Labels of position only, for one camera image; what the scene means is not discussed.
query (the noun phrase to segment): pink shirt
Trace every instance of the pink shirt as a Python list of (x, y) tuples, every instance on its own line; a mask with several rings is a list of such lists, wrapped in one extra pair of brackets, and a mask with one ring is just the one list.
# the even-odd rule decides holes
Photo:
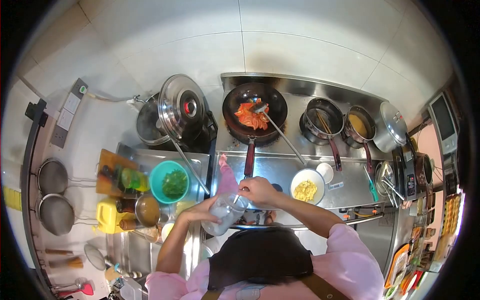
[[(377, 261), (361, 242), (357, 232), (345, 224), (330, 229), (325, 254), (312, 256), (313, 271), (352, 300), (378, 300), (384, 277)], [(178, 274), (154, 272), (146, 286), (149, 300), (199, 300), (207, 291), (208, 260), (201, 261), (188, 280)], [(305, 299), (318, 300), (300, 281), (279, 286), (246, 282), (226, 287), (219, 300)]]

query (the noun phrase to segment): red spatula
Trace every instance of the red spatula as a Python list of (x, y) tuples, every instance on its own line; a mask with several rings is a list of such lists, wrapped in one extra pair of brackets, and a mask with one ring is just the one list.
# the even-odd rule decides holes
[(58, 293), (58, 296), (63, 297), (63, 296), (68, 296), (73, 293), (77, 292), (82, 292), (85, 295), (92, 296), (93, 295), (93, 288), (92, 285), (89, 283), (84, 284), (84, 288), (78, 288), (78, 289), (73, 289), (73, 290), (66, 290), (66, 291), (61, 291)]

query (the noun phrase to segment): stir-fried tomato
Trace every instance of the stir-fried tomato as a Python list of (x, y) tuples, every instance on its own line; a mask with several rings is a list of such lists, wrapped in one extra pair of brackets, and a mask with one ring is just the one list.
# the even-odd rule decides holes
[[(256, 103), (260, 103), (261, 101), (262, 101), (261, 98), (257, 98)], [(268, 128), (267, 123), (269, 122), (267, 117), (263, 113), (256, 114), (249, 111), (249, 109), (254, 104), (255, 103), (253, 102), (253, 100), (251, 100), (251, 102), (240, 104), (240, 107), (235, 113), (235, 116), (239, 117), (239, 122), (245, 126), (252, 127), (254, 130), (258, 128), (262, 128), (263, 130), (266, 130)], [(269, 110), (269, 107), (267, 103), (267, 108), (265, 108), (265, 112), (268, 113), (268, 110)]]

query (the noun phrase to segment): teal bowl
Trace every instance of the teal bowl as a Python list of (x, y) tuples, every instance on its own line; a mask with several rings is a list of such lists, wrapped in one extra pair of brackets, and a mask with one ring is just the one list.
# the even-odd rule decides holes
[[(185, 174), (187, 174), (187, 188), (185, 189), (185, 192), (181, 197), (177, 199), (171, 199), (165, 196), (165, 194), (163, 193), (162, 184), (163, 184), (163, 178), (165, 178), (167, 174), (175, 170), (180, 170)], [(171, 160), (166, 160), (166, 161), (162, 161), (155, 168), (153, 168), (152, 172), (150, 173), (149, 183), (150, 183), (150, 190), (152, 191), (153, 196), (161, 203), (170, 204), (170, 203), (178, 202), (183, 197), (185, 197), (190, 187), (190, 178), (188, 177), (187, 171), (179, 163)]]

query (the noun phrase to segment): chopped green vegetable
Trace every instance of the chopped green vegetable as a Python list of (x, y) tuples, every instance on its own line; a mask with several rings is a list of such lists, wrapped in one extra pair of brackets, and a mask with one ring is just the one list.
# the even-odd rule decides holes
[(187, 189), (187, 174), (181, 170), (168, 173), (163, 178), (163, 194), (170, 199), (180, 198)]

